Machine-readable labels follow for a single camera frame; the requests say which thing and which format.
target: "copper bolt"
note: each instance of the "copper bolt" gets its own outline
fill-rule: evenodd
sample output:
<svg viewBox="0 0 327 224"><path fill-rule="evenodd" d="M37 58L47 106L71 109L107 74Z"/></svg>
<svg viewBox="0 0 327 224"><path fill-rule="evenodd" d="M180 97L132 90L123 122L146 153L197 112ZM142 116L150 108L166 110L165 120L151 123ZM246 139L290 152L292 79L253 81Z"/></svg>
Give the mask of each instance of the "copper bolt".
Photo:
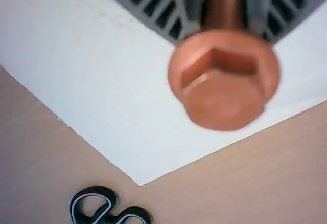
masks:
<svg viewBox="0 0 327 224"><path fill-rule="evenodd" d="M169 84L189 118L209 129L236 130L264 110L279 82L270 44L246 31L242 0L208 0L203 31L171 57Z"/></svg>

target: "white paper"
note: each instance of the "white paper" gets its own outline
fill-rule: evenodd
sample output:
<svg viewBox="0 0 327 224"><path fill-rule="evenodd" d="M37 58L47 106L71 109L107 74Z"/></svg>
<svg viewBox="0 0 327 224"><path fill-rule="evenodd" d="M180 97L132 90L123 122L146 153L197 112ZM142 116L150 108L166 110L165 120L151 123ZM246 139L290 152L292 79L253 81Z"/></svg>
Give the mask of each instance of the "white paper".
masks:
<svg viewBox="0 0 327 224"><path fill-rule="evenodd" d="M113 0L0 7L0 63L139 185L327 100L327 4L276 46L280 88L237 132L190 122L167 82L173 46Z"/></svg>

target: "gray grille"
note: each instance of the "gray grille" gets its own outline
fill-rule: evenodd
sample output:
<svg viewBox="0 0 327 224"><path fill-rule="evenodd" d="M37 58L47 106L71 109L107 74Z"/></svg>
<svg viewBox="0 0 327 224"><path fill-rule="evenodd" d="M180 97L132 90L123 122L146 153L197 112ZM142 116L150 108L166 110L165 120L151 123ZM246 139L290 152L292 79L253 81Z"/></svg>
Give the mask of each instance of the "gray grille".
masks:
<svg viewBox="0 0 327 224"><path fill-rule="evenodd" d="M324 0L270 0L263 37L272 44L305 20Z"/></svg>
<svg viewBox="0 0 327 224"><path fill-rule="evenodd" d="M116 0L173 44L200 30L202 0Z"/></svg>
<svg viewBox="0 0 327 224"><path fill-rule="evenodd" d="M116 0L172 44L201 28L203 0ZM306 19L324 0L247 0L249 29L272 44Z"/></svg>

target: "beige surface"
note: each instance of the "beige surface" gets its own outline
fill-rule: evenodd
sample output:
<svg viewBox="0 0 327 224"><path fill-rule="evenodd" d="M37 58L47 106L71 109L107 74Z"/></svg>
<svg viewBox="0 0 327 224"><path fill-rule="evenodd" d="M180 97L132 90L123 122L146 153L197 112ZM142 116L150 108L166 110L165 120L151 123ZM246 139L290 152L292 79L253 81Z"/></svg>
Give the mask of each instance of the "beige surface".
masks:
<svg viewBox="0 0 327 224"><path fill-rule="evenodd" d="M327 103L139 187L0 68L0 139L0 223L69 223L90 185L156 224L327 221Z"/></svg>

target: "plastic vent slot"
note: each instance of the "plastic vent slot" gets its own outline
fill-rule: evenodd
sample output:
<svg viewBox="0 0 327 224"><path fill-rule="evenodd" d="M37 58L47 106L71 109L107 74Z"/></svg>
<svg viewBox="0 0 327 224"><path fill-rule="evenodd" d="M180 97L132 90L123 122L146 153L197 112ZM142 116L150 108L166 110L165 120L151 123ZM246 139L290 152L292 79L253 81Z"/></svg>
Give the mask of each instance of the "plastic vent slot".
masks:
<svg viewBox="0 0 327 224"><path fill-rule="evenodd" d="M276 43L305 20L324 0L271 0L262 37Z"/></svg>
<svg viewBox="0 0 327 224"><path fill-rule="evenodd" d="M139 21L178 44L201 28L202 0L116 0Z"/></svg>

